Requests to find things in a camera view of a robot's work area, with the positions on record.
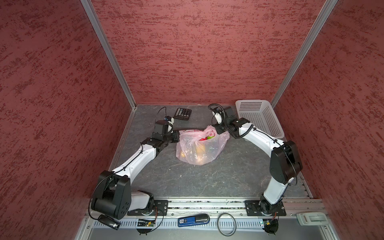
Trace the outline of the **white plastic basket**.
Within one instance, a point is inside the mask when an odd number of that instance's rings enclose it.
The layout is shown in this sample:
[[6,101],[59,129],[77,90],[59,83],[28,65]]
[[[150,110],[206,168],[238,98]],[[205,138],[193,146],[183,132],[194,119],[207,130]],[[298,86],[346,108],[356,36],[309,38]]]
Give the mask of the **white plastic basket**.
[[238,100],[236,108],[239,118],[249,120],[256,128],[283,139],[285,133],[270,102],[266,100]]

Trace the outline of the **pink plastic bag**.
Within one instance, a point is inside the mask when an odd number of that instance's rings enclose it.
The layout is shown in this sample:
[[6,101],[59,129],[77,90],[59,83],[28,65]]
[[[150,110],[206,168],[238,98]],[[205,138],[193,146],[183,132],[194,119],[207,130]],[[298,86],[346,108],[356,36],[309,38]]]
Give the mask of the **pink plastic bag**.
[[176,157],[191,165],[208,164],[219,156],[229,138],[228,132],[218,134],[213,126],[204,130],[182,130],[176,147]]

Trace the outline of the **yellow fruit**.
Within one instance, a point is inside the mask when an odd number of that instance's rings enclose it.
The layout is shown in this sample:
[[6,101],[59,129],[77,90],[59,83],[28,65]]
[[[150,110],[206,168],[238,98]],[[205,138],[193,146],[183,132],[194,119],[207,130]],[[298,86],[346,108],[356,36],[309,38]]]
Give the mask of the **yellow fruit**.
[[202,166],[216,158],[216,150],[205,144],[194,143],[186,155],[187,162],[192,165]]

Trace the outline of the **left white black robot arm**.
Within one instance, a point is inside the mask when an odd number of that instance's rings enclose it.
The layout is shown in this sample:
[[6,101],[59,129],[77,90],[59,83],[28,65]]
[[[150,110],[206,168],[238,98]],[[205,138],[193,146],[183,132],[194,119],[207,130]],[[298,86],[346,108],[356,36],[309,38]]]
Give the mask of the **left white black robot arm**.
[[89,211],[93,210],[101,215],[91,218],[111,227],[130,211],[143,210],[146,214],[151,214],[155,210],[153,195],[143,191],[132,192],[132,182],[165,147],[179,140],[179,131],[147,138],[126,162],[112,171],[103,171],[99,175],[88,208]]

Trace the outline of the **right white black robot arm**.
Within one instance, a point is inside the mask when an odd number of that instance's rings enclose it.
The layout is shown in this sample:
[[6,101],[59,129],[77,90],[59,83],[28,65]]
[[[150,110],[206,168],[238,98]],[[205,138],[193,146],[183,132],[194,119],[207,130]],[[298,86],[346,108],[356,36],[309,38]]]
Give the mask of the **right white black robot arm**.
[[257,129],[248,120],[230,119],[215,114],[218,134],[229,133],[235,139],[245,139],[263,150],[270,157],[271,180],[260,197],[256,211],[264,216],[275,214],[282,204],[288,185],[297,179],[303,169],[297,145],[292,141],[283,141]]

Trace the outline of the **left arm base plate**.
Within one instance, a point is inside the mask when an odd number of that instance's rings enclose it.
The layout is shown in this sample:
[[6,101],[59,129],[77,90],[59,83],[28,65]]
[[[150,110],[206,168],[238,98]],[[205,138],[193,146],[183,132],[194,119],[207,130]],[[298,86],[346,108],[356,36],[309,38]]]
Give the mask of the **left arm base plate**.
[[153,200],[149,202],[151,209],[136,209],[127,212],[127,216],[150,216],[154,217],[156,214],[166,216],[168,211],[169,201],[167,200]]

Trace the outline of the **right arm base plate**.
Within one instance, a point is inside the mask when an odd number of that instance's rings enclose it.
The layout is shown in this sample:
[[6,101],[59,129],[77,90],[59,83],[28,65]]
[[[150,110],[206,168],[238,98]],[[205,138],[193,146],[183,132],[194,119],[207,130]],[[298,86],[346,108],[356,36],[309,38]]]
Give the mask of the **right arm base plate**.
[[247,212],[247,216],[285,217],[287,215],[282,201],[279,201],[277,204],[271,205],[266,200],[247,200],[245,201],[245,209]]

